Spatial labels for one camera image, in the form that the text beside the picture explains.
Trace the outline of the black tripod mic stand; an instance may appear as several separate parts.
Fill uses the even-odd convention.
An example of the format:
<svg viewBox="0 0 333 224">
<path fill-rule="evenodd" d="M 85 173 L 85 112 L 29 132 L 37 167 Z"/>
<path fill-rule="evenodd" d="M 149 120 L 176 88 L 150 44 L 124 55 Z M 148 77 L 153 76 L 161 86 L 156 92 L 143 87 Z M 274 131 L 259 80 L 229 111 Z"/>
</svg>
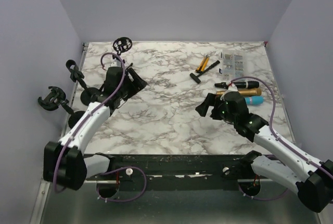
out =
<svg viewBox="0 0 333 224">
<path fill-rule="evenodd" d="M 118 56 L 121 56 L 121 54 L 128 52 L 132 48 L 132 46 L 132 40 L 124 36 L 116 39 L 112 45 L 114 53 Z"/>
</svg>

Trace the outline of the blue microphone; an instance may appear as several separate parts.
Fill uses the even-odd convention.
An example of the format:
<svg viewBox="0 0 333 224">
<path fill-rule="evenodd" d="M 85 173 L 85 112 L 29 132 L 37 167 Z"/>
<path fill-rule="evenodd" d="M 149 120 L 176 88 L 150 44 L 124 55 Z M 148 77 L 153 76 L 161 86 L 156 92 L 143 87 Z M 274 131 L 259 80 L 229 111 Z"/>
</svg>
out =
<svg viewBox="0 0 333 224">
<path fill-rule="evenodd" d="M 261 105 L 264 102 L 264 97 L 262 96 L 251 96 L 245 97 L 247 105 Z"/>
</svg>

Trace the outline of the gold microphone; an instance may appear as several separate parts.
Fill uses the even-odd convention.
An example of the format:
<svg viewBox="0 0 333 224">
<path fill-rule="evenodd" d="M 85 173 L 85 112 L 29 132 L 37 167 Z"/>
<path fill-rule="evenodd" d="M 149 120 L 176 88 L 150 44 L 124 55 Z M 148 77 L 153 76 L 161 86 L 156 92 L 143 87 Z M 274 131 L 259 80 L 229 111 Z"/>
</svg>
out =
<svg viewBox="0 0 333 224">
<path fill-rule="evenodd" d="M 225 91 L 217 91 L 217 96 L 222 96 Z M 260 88 L 254 88 L 254 89 L 242 89 L 238 90 L 238 93 L 242 96 L 261 96 L 262 90 Z"/>
</svg>

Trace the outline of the black microphone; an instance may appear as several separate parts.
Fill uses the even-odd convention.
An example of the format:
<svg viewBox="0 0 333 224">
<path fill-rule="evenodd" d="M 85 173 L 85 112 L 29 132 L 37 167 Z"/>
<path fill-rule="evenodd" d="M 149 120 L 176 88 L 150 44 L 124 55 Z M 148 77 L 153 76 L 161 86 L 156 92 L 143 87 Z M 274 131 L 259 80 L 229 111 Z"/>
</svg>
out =
<svg viewBox="0 0 333 224">
<path fill-rule="evenodd" d="M 256 89 L 259 88 L 260 84 L 258 81 L 240 81 L 240 82 L 233 82 L 233 84 L 238 89 Z M 215 83 L 214 86 L 216 88 L 221 89 L 228 89 L 229 85 L 226 82 Z"/>
</svg>

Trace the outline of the black round-base mic stand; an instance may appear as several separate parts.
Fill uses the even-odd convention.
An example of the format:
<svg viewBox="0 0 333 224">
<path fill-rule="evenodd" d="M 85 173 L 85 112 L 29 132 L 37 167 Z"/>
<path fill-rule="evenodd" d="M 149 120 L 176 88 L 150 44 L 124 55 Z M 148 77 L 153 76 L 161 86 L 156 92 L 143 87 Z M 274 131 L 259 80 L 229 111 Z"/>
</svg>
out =
<svg viewBox="0 0 333 224">
<path fill-rule="evenodd" d="M 80 100 L 81 102 L 88 106 L 91 102 L 91 98 L 93 95 L 100 95 L 101 91 L 98 88 L 88 87 L 84 81 L 84 74 L 79 70 L 76 62 L 74 60 L 68 60 L 66 62 L 66 68 L 70 72 L 70 79 L 76 83 L 78 82 L 80 86 L 83 88 L 83 92 L 81 93 Z"/>
</svg>

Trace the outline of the black round-base shockmount stand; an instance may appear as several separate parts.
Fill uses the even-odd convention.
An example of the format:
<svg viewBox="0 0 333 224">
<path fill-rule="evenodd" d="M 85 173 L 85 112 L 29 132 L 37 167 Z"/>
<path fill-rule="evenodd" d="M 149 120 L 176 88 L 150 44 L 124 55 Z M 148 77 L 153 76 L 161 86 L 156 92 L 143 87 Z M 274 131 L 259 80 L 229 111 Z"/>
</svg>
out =
<svg viewBox="0 0 333 224">
<path fill-rule="evenodd" d="M 50 90 L 50 93 L 44 99 L 39 97 L 37 99 L 38 104 L 46 111 L 54 111 L 61 106 L 70 115 L 68 119 L 68 126 L 72 129 L 85 114 L 85 111 L 74 111 L 69 106 L 66 94 L 61 88 L 49 86 L 48 89 Z"/>
</svg>

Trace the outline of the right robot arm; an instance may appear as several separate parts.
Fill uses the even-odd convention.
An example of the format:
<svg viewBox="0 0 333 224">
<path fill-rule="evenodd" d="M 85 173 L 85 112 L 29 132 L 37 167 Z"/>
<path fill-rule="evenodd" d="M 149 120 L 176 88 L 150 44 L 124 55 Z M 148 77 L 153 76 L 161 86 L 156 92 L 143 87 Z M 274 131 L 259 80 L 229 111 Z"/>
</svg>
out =
<svg viewBox="0 0 333 224">
<path fill-rule="evenodd" d="M 323 162 L 289 142 L 259 115 L 250 113 L 245 98 L 238 91 L 223 95 L 209 93 L 195 108 L 206 116 L 233 125 L 236 132 L 276 157 L 271 160 L 256 155 L 239 165 L 240 174 L 251 178 L 255 174 L 269 178 L 295 193 L 309 210 L 320 213 L 332 202 L 332 161 Z"/>
</svg>

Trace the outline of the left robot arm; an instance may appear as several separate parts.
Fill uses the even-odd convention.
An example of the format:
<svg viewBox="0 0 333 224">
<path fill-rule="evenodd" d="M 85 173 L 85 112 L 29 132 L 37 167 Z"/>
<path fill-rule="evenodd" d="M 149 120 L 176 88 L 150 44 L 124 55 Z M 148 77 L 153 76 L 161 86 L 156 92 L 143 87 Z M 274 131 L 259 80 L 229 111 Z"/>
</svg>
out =
<svg viewBox="0 0 333 224">
<path fill-rule="evenodd" d="M 102 89 L 91 96 L 87 110 L 70 116 L 70 131 L 59 141 L 48 142 L 44 147 L 43 179 L 51 182 L 56 192 L 78 190 L 87 178 L 95 175 L 105 180 L 115 175 L 110 156 L 86 155 L 85 150 L 121 102 L 126 102 L 146 86 L 147 82 L 131 67 L 108 69 Z"/>
</svg>

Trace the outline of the yellow utility knife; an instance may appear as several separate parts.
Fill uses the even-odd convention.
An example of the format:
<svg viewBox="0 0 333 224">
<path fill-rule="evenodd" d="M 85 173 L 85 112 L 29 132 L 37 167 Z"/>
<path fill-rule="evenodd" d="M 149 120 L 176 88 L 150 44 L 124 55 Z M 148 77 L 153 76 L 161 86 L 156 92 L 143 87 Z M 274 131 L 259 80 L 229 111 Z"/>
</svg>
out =
<svg viewBox="0 0 333 224">
<path fill-rule="evenodd" d="M 195 70 L 196 73 L 202 73 L 209 61 L 210 57 L 209 55 L 206 55 L 203 60 L 201 61 L 199 67 Z"/>
</svg>

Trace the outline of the clear plastic screw box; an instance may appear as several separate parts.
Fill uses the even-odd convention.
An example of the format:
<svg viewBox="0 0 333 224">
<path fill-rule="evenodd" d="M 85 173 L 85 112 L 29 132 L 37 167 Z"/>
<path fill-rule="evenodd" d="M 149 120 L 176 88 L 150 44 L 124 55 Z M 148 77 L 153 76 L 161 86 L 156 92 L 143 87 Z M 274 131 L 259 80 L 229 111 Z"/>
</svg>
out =
<svg viewBox="0 0 333 224">
<path fill-rule="evenodd" d="M 223 50 L 221 52 L 219 74 L 223 80 L 232 80 L 245 76 L 247 60 L 245 52 Z"/>
</svg>

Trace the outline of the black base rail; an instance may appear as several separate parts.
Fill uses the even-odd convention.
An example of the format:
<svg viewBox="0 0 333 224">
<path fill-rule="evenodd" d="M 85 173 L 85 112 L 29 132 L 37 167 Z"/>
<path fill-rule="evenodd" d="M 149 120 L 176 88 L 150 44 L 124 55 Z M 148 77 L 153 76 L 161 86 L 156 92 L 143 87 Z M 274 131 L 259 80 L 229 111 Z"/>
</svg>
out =
<svg viewBox="0 0 333 224">
<path fill-rule="evenodd" d="M 255 173 L 248 155 L 110 155 L 86 156 L 87 180 L 111 191 L 196 191 L 243 189 L 257 195 L 268 179 Z"/>
</svg>

